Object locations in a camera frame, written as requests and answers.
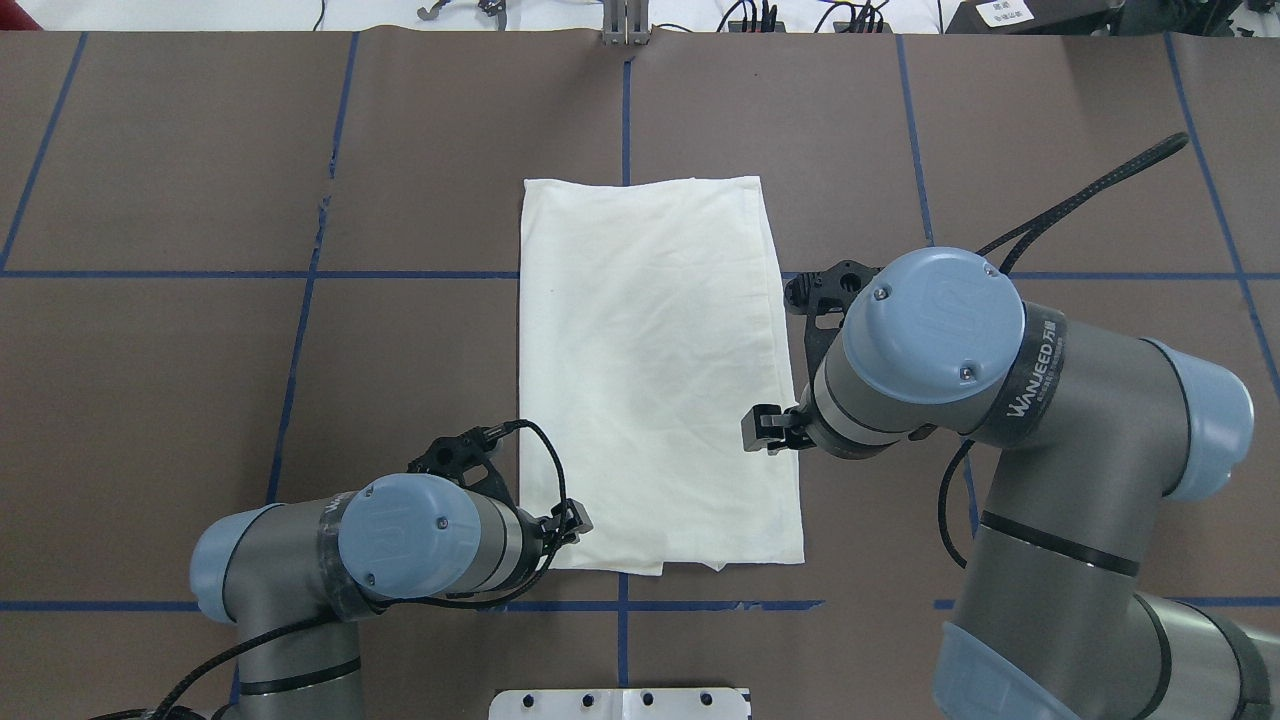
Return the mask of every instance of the red object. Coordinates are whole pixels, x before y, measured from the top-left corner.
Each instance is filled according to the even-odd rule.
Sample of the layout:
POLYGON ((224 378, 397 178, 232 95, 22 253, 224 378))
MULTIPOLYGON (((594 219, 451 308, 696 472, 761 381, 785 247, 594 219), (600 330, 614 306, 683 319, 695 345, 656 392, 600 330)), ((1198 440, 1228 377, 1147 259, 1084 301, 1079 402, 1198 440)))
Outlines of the red object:
POLYGON ((0 29, 45 29, 22 9, 18 0, 0 0, 0 29))

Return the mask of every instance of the white label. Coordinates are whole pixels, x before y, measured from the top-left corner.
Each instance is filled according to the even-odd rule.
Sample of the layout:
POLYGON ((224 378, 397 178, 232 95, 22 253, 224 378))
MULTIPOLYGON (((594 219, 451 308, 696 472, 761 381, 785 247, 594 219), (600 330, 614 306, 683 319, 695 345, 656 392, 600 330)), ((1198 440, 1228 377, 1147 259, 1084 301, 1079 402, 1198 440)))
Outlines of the white label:
POLYGON ((995 3, 983 3, 977 8, 987 27, 1004 27, 1036 19, 1023 0, 996 0, 995 3))

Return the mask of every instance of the robotic arm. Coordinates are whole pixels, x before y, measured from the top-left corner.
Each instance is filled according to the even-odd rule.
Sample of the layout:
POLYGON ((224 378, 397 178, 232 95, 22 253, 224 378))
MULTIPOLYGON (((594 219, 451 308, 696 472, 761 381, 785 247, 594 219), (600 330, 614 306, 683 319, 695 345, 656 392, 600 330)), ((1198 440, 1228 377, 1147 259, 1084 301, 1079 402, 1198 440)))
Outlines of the robotic arm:
POLYGON ((268 505, 205 530, 191 564, 201 611, 234 623, 242 643, 276 635, 241 656, 241 702, 219 717, 364 717, 357 620, 398 602, 506 602, 538 580, 561 544, 589 532, 582 506, 564 497, 563 474, 549 516, 535 519, 512 501, 490 456, 522 427, 547 443, 559 471, 541 430, 515 420, 439 438, 408 473, 360 491, 268 505), (471 470, 484 477, 468 483, 471 470), (460 600, 500 591, 509 592, 460 600))
POLYGON ((803 274, 787 304, 808 315, 810 383, 797 407, 748 413, 746 450, 867 459, 945 427, 1004 451, 943 628, 945 715, 1280 717, 1280 638, 1135 593, 1161 498, 1213 495, 1248 450, 1235 375, 1024 302, 955 249, 803 274))

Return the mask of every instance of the white floor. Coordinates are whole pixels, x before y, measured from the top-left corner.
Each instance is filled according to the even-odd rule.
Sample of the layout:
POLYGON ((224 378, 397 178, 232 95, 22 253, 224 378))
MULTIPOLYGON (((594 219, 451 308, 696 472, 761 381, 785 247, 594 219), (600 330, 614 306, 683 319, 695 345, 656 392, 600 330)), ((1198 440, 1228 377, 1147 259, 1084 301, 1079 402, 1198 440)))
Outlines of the white floor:
MULTIPOLYGON (((311 29, 321 0, 19 0, 47 29, 202 31, 202 29, 311 29)), ((433 22, 417 19, 417 8, 435 0, 326 0, 321 29, 364 29, 380 24, 415 29, 492 29, 493 19, 476 9, 475 0, 453 0, 433 22)), ((507 29, 599 28, 603 10, 596 0, 508 0, 507 29)), ((713 31, 733 0, 650 0, 653 24, 680 23, 695 31, 713 31)), ((950 20, 959 0, 943 0, 950 20)), ((823 0, 781 0, 778 19, 790 32, 813 32, 827 10, 823 0)), ((888 0, 884 17, 895 32, 938 32, 936 0, 888 0)), ((832 19, 845 19, 837 9, 832 19)), ((1280 36, 1275 13, 1260 15, 1242 9, 1238 27, 1262 36, 1280 36)), ((831 20, 824 32, 831 32, 831 20)))

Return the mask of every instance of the black strap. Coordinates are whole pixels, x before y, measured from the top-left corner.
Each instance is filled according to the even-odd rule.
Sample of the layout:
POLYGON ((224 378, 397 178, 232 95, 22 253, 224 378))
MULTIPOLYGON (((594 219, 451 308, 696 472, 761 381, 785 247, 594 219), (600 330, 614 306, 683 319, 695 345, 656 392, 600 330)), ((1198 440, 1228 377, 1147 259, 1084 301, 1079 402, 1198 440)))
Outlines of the black strap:
POLYGON ((1187 605, 1187 607, 1213 623, 1226 638, 1231 653, 1235 655, 1235 665, 1240 670, 1240 700, 1231 720, 1267 720, 1271 717, 1271 676, 1267 673, 1266 662, 1262 661, 1262 653, 1258 652, 1249 635, 1244 634, 1244 630, 1225 615, 1210 612, 1194 605, 1187 605))
POLYGON ((1080 562, 1087 562, 1096 568, 1102 568, 1103 570, 1111 570, 1112 573, 1119 573, 1121 575, 1128 575, 1130 578, 1138 577, 1138 562, 1129 560, 1128 557, 1120 557, 1119 555, 1111 555, 1110 552, 1089 547, 1087 544, 1080 544, 1075 541, 1066 539, 1064 537, 1055 536, 1053 533, 1046 533, 1044 530, 1038 530, 1030 525, 1024 525, 1016 520, 1010 520, 1002 515, 996 515, 991 511, 984 511, 982 514, 982 524, 992 530, 1004 533, 1011 538, 1020 539, 1023 542, 1029 542, 1037 547, 1042 547, 1050 552, 1056 552, 1059 555, 1065 555, 1073 560, 1079 560, 1080 562))
POLYGON ((1165 693, 1169 692, 1169 679, 1174 674, 1174 656, 1169 650, 1169 633, 1165 632, 1165 624, 1160 621, 1160 615, 1156 614, 1156 610, 1140 594, 1135 593, 1133 598, 1147 611, 1147 618, 1151 618, 1151 624, 1156 629, 1156 639, 1160 642, 1160 679, 1156 682, 1156 692, 1151 693, 1151 701, 1147 702, 1147 707, 1143 707, 1142 712, 1133 719, 1143 720, 1144 717, 1149 717, 1160 707, 1161 702, 1165 702, 1165 693))
POLYGON ((360 670, 360 656, 355 660, 343 662, 342 665, 334 665, 333 667, 326 667, 324 670, 316 670, 315 673, 305 673, 302 675, 294 675, 292 678, 280 678, 279 680, 262 680, 259 683, 241 683, 241 694, 268 694, 268 693, 283 693, 288 691, 296 691, 298 688, 305 688, 307 685, 319 685, 320 683, 328 683, 329 680, 337 680, 343 675, 349 675, 360 670))

